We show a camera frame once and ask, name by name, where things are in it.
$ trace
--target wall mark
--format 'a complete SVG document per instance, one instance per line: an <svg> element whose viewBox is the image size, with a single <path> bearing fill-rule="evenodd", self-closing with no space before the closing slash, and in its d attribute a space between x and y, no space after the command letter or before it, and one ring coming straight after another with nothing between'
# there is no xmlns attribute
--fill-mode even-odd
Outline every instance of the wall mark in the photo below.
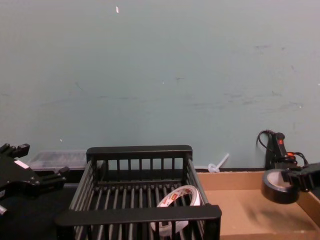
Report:
<svg viewBox="0 0 320 240"><path fill-rule="evenodd" d="M254 46L254 48L256 50L263 50L263 49L271 48L271 45L257 45L257 46Z"/></svg>
<svg viewBox="0 0 320 240"><path fill-rule="evenodd" d="M81 91L84 90L82 87L80 87L80 84L79 84L77 81L76 81L74 84L75 84L75 85L78 87L78 89L80 89Z"/></svg>

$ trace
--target white label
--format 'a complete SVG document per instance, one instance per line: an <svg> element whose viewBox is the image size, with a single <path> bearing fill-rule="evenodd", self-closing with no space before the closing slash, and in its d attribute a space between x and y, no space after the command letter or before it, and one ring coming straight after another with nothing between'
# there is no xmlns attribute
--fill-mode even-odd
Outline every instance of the white label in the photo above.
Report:
<svg viewBox="0 0 320 240"><path fill-rule="evenodd" d="M0 191L0 198L2 198L6 194L6 190Z"/></svg>
<svg viewBox="0 0 320 240"><path fill-rule="evenodd" d="M29 168L29 166L27 164L23 163L20 160L14 161L14 163L18 164L20 167L23 167L24 169L28 169Z"/></svg>

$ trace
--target black electrical tape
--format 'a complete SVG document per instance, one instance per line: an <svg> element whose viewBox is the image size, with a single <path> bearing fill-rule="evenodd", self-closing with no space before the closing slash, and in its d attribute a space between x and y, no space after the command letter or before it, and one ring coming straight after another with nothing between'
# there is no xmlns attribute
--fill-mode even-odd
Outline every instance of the black electrical tape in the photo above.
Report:
<svg viewBox="0 0 320 240"><path fill-rule="evenodd" d="M299 189L284 182L281 171L281 169L272 169L264 173L261 193L272 202L292 204L299 198Z"/></svg>

